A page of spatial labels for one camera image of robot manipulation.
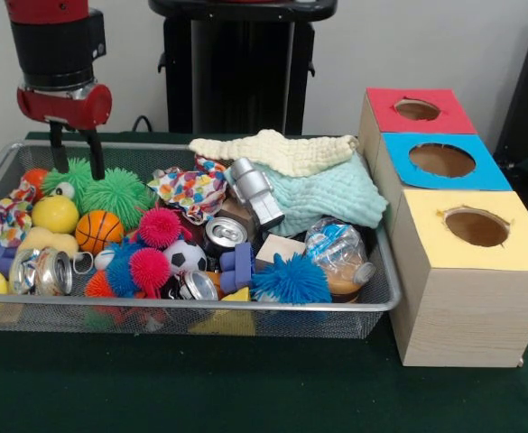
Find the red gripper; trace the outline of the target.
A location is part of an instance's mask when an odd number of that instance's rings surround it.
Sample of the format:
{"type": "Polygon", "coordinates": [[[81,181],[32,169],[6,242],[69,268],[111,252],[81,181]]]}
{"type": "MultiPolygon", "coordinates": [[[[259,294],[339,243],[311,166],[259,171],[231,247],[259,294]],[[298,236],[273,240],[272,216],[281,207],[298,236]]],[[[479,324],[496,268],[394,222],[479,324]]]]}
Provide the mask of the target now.
{"type": "Polygon", "coordinates": [[[103,148],[97,133],[105,124],[112,109],[112,95],[103,84],[91,83],[76,90],[47,92],[20,86],[16,91],[17,103],[28,118],[50,122],[51,154],[55,169],[69,172],[66,148],[62,144],[63,125],[81,130],[90,151],[90,168],[94,180],[105,177],[103,148]]]}

